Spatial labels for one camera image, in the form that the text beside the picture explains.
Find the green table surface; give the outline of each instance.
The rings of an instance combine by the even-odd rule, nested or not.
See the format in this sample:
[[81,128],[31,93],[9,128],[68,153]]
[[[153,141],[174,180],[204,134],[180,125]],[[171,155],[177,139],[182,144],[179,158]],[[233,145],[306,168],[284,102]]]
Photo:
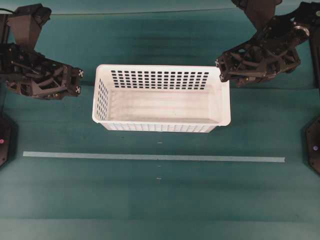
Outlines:
[[[232,87],[231,124],[209,134],[107,131],[92,121],[99,64],[213,66],[254,32],[235,8],[51,16],[36,50],[84,69],[82,93],[41,101],[1,88],[14,134],[0,170],[0,239],[320,239],[320,177],[307,163],[304,135],[320,99],[307,42],[292,74]],[[285,162],[33,158],[24,151]]]

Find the white tape strip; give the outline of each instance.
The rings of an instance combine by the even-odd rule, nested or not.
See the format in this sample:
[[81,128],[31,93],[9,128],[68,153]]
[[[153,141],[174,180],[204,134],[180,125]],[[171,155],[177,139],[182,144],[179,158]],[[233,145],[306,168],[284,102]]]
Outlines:
[[146,155],[146,154],[100,154],[78,152],[24,151],[24,157],[64,159],[109,159],[109,160],[176,160],[217,162],[263,162],[284,163],[285,157],[268,156],[196,156],[196,155]]

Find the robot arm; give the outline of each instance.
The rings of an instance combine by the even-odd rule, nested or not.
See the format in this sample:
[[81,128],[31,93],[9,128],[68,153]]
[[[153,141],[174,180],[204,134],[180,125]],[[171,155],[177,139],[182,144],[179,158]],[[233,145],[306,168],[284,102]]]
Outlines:
[[[250,40],[218,57],[216,65],[221,71],[220,80],[234,80],[240,87],[270,81],[280,73],[294,71],[301,63],[296,46],[313,39],[320,26],[320,3],[302,2],[289,14],[272,16],[280,1],[237,2],[247,3],[237,6],[245,7],[244,11],[257,32]],[[259,14],[260,5],[270,6],[267,14]]]
[[18,7],[7,16],[15,43],[0,44],[0,80],[14,93],[45,100],[77,97],[84,72],[77,67],[45,58],[34,50],[50,8],[41,4]]

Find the white plastic basket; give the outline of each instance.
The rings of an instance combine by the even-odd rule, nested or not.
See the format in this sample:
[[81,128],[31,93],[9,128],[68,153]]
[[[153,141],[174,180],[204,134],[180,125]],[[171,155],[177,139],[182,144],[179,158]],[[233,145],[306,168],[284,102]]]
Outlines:
[[116,131],[209,133],[231,120],[219,75],[215,66],[100,65],[92,119]]

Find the cable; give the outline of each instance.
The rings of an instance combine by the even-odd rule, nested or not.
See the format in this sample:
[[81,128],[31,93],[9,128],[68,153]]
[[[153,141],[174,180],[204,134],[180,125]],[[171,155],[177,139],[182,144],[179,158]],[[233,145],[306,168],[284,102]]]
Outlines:
[[5,9],[5,8],[0,8],[0,11],[6,11],[6,12],[9,12],[9,13],[15,14],[14,11],[11,11],[11,10]]

